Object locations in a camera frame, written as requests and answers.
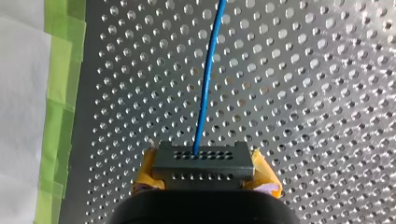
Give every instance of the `metal surface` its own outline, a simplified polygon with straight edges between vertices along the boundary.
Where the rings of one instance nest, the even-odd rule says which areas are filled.
[[[105,223],[149,138],[191,145],[216,1],[87,1],[61,223]],[[393,1],[229,0],[204,145],[261,147],[302,223],[396,221]]]
[[[152,165],[154,179],[161,179],[167,189],[241,189],[242,182],[253,179],[254,166],[245,142],[234,146],[172,146],[161,142]]]

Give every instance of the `black object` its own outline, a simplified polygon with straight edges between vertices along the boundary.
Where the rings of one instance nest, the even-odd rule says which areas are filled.
[[[163,142],[152,166],[155,179],[164,181],[167,189],[240,189],[242,181],[253,178],[254,166],[248,145],[236,142],[234,147],[174,147]]]
[[[253,190],[153,190],[127,199],[109,224],[298,224],[280,200]]]

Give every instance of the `green tape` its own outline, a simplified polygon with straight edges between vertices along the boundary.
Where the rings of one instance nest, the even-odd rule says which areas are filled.
[[[47,97],[60,104],[66,103],[71,50],[70,42],[52,37]]]
[[[67,14],[78,20],[85,21],[85,0],[68,0]]]
[[[83,60],[84,20],[85,0],[45,0],[45,32],[52,39],[35,224],[59,221]]]
[[[37,206],[35,209],[35,224],[55,224],[59,221],[62,197],[44,190],[37,193]]]
[[[67,105],[76,105],[80,69],[81,63],[75,61],[70,62],[66,89]]]
[[[85,22],[62,14],[49,13],[47,16],[45,32],[71,42],[72,60],[81,62],[84,54]]]

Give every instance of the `blue wire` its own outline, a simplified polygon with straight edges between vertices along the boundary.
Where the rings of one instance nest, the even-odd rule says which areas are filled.
[[[213,54],[215,54],[217,38],[221,25],[221,17],[224,14],[226,4],[227,4],[227,0],[219,0],[218,12],[216,13],[216,18],[215,21],[213,22],[213,30],[212,33],[210,34],[209,48],[207,50],[206,61],[205,61],[204,82],[202,85],[201,110],[199,112],[198,127],[197,127],[197,132],[195,133],[195,142],[193,146],[194,155],[197,155],[199,152],[202,133],[204,131],[207,95],[209,94],[210,72],[212,70],[212,57]]]

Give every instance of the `perforated metal sheet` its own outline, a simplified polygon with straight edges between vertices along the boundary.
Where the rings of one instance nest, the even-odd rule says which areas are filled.
[[[216,1],[87,1],[61,223],[105,223],[148,139],[191,145]],[[395,223],[393,1],[229,0],[205,145],[261,147],[302,223]]]

